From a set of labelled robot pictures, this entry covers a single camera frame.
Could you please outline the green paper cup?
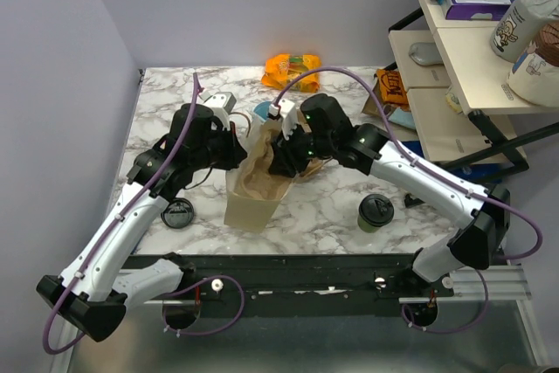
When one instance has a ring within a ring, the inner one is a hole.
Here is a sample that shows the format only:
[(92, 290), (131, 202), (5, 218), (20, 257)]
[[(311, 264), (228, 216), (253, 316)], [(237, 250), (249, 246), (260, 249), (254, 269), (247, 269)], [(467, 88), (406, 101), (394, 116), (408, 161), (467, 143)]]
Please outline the green paper cup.
[(365, 233), (373, 233), (386, 225), (383, 218), (377, 215), (360, 213), (357, 218), (358, 227)]

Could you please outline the single brown pulp cup carrier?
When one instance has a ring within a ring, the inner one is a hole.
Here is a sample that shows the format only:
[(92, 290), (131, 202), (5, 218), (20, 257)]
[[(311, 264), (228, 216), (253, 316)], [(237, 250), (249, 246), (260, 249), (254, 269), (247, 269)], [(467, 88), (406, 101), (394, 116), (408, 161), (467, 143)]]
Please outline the single brown pulp cup carrier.
[(268, 172), (273, 159), (272, 139), (279, 131), (262, 126), (236, 181), (234, 192), (241, 197), (260, 201), (280, 201), (287, 193), (292, 179)]

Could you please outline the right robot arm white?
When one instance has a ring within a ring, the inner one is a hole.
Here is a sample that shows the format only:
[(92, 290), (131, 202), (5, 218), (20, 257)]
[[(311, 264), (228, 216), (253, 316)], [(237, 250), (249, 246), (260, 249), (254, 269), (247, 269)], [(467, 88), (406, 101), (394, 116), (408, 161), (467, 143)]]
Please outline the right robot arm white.
[(413, 154), (386, 131), (370, 123), (353, 124), (339, 102), (324, 93), (296, 107), (281, 100), (268, 108), (281, 131), (272, 141), (272, 175), (295, 178), (313, 158), (337, 161), (366, 176), (383, 179), (407, 190), (452, 221), (457, 232), (418, 250), (412, 262), (397, 275), (411, 295), (431, 289), (442, 276), (464, 266), (485, 270), (493, 261), (510, 215), (493, 204), (510, 202), (507, 189), (460, 179)]

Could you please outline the black plastic cup lid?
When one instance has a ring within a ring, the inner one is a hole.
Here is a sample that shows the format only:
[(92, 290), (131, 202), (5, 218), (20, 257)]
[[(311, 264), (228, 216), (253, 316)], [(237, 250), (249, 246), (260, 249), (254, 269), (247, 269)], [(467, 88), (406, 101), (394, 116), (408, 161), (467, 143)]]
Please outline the black plastic cup lid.
[(383, 218), (387, 225), (394, 217), (394, 206), (387, 197), (381, 194), (369, 194), (359, 204), (358, 214), (360, 213), (377, 215), (379, 218)]

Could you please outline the beige paper bag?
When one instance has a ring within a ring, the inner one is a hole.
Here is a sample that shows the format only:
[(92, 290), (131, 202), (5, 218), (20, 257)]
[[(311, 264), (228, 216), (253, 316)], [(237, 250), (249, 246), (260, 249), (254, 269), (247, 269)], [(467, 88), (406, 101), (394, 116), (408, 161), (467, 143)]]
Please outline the beige paper bag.
[(255, 113), (241, 145), (247, 157), (237, 169), (226, 173), (227, 203), (224, 224), (242, 231), (261, 233), (294, 183), (303, 183), (318, 173), (324, 160), (314, 158), (294, 178), (269, 173), (273, 161), (273, 138), (281, 133), (280, 123), (266, 122)]

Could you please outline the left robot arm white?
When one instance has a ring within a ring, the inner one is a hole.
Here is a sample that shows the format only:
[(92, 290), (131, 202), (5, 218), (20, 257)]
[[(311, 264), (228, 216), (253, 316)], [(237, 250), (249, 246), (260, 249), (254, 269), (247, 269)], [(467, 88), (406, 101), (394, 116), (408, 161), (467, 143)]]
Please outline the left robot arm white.
[(199, 287), (196, 268), (175, 253), (128, 276), (129, 255), (180, 190), (202, 169), (231, 170), (247, 154), (231, 107), (185, 104), (169, 132), (140, 153), (113, 209), (78, 257), (59, 275), (46, 275), (38, 294), (53, 313), (96, 342), (107, 339), (132, 308), (155, 297), (182, 299)]

